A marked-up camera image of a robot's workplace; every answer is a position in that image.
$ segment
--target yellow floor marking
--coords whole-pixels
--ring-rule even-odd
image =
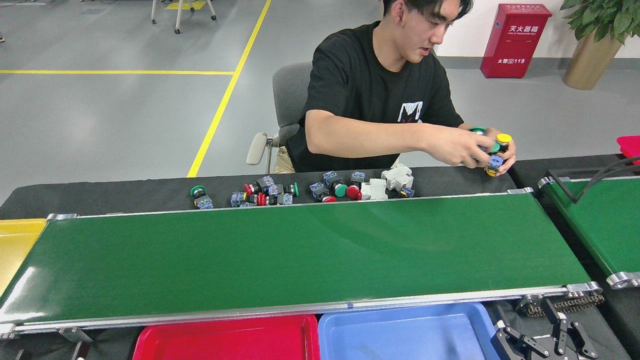
[[[162,75],[233,75],[234,71],[192,70],[0,70],[0,74],[162,74]]]
[[[178,4],[179,3],[176,1],[175,3],[171,3],[169,6],[167,6],[164,9],[165,10],[178,10]],[[194,9],[200,10],[202,8],[202,6],[205,4],[205,1],[192,1],[191,4],[193,4],[193,8]],[[183,10],[189,10],[189,3],[184,1],[182,3],[182,9]]]
[[[236,82],[238,77],[240,76],[240,72],[242,72],[242,68],[244,67],[244,63],[246,62],[247,57],[249,56],[249,51],[251,51],[251,47],[253,46],[253,42],[255,41],[255,37],[258,35],[258,31],[262,26],[262,21],[264,20],[264,16],[267,14],[267,10],[269,9],[269,5],[271,4],[271,0],[267,0],[264,8],[262,9],[262,13],[258,18],[258,22],[255,24],[253,28],[253,33],[249,37],[249,42],[247,42],[246,47],[244,47],[244,52],[240,57],[240,62],[236,67],[236,71],[234,71],[234,75],[231,77],[231,81],[227,86],[227,91],[225,91],[225,95],[222,97],[222,101],[218,106],[218,110],[216,111],[215,116],[213,116],[213,120],[211,121],[211,125],[209,126],[209,130],[202,140],[202,144],[200,145],[200,149],[198,150],[198,154],[196,154],[196,158],[193,160],[191,164],[191,169],[189,170],[189,174],[187,177],[196,177],[198,175],[198,171],[200,170],[200,166],[202,165],[202,160],[204,160],[204,156],[207,154],[207,150],[211,144],[211,140],[213,139],[213,135],[216,133],[216,129],[218,128],[218,124],[220,123],[220,119],[222,118],[222,114],[225,112],[225,108],[229,102],[229,98],[231,97],[231,93],[234,91],[236,87]]]

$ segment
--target blue plastic tray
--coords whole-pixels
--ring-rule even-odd
[[[499,360],[493,324],[477,302],[325,314],[322,360]]]

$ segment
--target gray baseboard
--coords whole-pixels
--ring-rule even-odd
[[[438,60],[445,69],[480,69],[482,57],[471,56],[438,56]],[[529,70],[566,70],[571,58],[533,58]],[[609,70],[639,70],[638,58],[615,58]]]

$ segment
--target gold plant pot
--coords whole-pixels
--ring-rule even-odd
[[[595,31],[578,41],[563,81],[572,88],[591,90],[611,65],[622,44],[609,35],[593,42]]]

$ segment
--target red fire extinguisher box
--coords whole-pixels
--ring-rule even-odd
[[[480,65],[484,76],[524,77],[549,17],[542,4],[499,4]]]

